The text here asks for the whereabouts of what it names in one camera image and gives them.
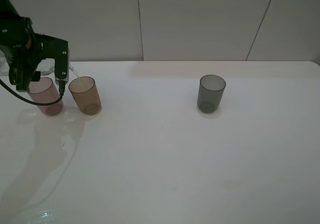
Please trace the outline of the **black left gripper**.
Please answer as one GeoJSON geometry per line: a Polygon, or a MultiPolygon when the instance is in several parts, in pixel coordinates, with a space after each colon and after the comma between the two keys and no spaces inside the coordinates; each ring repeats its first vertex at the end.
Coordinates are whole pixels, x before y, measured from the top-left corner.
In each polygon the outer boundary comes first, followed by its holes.
{"type": "MultiPolygon", "coordinates": [[[[18,92],[29,92],[31,82],[38,82],[41,72],[36,71],[38,64],[47,58],[55,59],[57,53],[68,49],[68,42],[43,34],[35,34],[29,44],[17,44],[12,48],[12,59],[9,65],[9,81],[18,92]]],[[[65,85],[60,82],[60,92],[65,85]]]]}

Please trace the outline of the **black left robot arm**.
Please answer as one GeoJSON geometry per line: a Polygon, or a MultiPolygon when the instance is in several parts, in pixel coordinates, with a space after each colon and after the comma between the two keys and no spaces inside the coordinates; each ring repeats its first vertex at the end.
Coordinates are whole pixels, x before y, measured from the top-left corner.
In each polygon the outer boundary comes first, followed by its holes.
{"type": "Polygon", "coordinates": [[[38,65],[54,60],[58,85],[69,78],[69,49],[66,40],[35,33],[32,20],[18,14],[10,0],[0,0],[0,47],[9,66],[9,81],[16,91],[28,92],[29,84],[40,80],[38,65]]]}

